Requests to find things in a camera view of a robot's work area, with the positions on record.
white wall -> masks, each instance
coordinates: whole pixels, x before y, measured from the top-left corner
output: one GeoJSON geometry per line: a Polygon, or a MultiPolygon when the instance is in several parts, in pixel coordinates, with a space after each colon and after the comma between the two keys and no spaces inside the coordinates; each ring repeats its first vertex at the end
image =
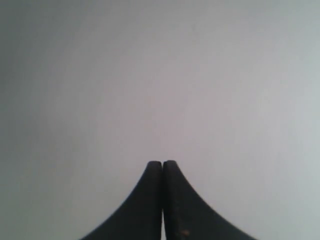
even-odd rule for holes
{"type": "Polygon", "coordinates": [[[76,240],[177,160],[260,240],[318,240],[318,3],[5,1],[0,239],[76,240]]]}

gray wall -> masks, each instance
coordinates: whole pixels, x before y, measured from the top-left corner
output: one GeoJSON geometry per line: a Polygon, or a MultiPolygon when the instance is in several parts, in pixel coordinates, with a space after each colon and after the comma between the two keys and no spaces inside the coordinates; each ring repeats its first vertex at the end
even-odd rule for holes
{"type": "Polygon", "coordinates": [[[0,239],[76,240],[167,159],[249,234],[320,239],[319,3],[0,4],[0,239]]]}

white background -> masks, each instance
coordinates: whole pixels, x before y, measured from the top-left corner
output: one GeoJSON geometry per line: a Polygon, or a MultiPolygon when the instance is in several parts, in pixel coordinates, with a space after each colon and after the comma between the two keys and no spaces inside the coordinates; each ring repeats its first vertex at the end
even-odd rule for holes
{"type": "Polygon", "coordinates": [[[168,159],[254,237],[320,239],[319,3],[8,0],[0,27],[0,239],[77,240],[168,159]]]}

wall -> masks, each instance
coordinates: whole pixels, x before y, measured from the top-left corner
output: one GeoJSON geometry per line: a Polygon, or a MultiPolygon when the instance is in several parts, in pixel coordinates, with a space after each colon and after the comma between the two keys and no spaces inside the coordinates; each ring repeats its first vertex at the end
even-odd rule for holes
{"type": "Polygon", "coordinates": [[[319,4],[0,7],[0,236],[76,240],[175,159],[261,240],[318,240],[319,4]]]}

